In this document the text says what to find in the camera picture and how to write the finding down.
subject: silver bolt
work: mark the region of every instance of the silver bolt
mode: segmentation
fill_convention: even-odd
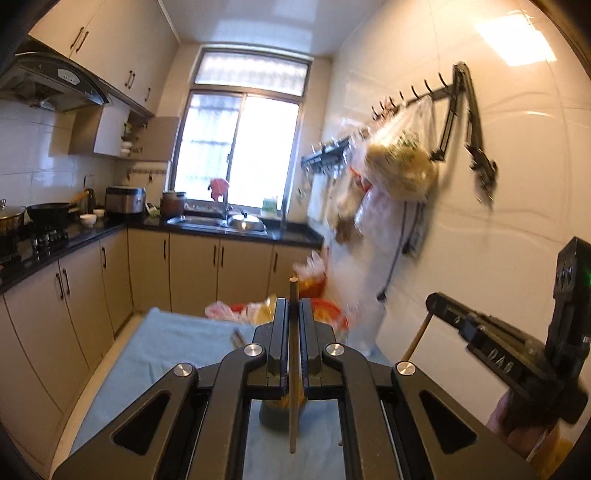
[[[244,353],[248,356],[257,356],[262,353],[262,347],[258,343],[249,343],[244,347]]]
[[[188,377],[193,371],[193,366],[191,364],[178,364],[173,371],[177,377]]]
[[[417,371],[417,368],[411,362],[400,362],[396,365],[396,370],[400,375],[412,375]]]
[[[326,353],[331,356],[339,356],[345,353],[345,347],[342,346],[340,343],[331,343],[326,345]]]

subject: lower cabinet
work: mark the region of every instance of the lower cabinet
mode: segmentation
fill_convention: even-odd
[[[311,253],[312,250],[309,248],[274,246],[269,272],[269,295],[275,294],[279,298],[289,298],[290,278],[294,275],[293,265],[295,263],[305,265]]]
[[[60,273],[57,262],[45,267],[8,290],[4,299],[33,369],[65,412],[89,367],[70,320]]]
[[[113,345],[113,328],[105,300],[99,243],[60,259],[60,274],[74,331],[86,363],[94,370]]]
[[[174,313],[205,316],[217,299],[220,240],[170,234],[170,302]]]
[[[62,413],[31,367],[4,299],[0,300],[0,392],[0,421],[9,435],[40,465],[51,462],[50,448]]]
[[[107,308],[113,332],[117,333],[134,311],[129,281],[127,230],[101,238],[100,253]]]
[[[168,233],[129,229],[129,273],[134,309],[170,311]]]
[[[221,240],[217,299],[228,304],[267,298],[271,244]]]

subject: bowl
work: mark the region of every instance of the bowl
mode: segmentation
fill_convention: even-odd
[[[96,223],[96,215],[94,213],[85,213],[84,215],[80,215],[80,223],[86,228],[92,228],[92,226]]]

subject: window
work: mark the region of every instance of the window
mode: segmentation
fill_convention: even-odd
[[[275,197],[281,209],[307,70],[298,60],[206,51],[177,145],[174,190],[212,202],[209,183],[223,178],[224,202],[259,209]]]

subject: blue tablecloth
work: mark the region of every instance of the blue tablecloth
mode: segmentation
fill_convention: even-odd
[[[215,364],[233,347],[238,328],[251,339],[254,327],[152,309],[146,315],[98,391],[80,426],[72,453],[104,428],[173,366]],[[371,361],[392,365],[380,351]],[[245,480],[342,480],[345,478],[339,411],[335,400],[309,402],[300,416],[297,451],[286,433],[262,426],[254,401],[244,462]]]

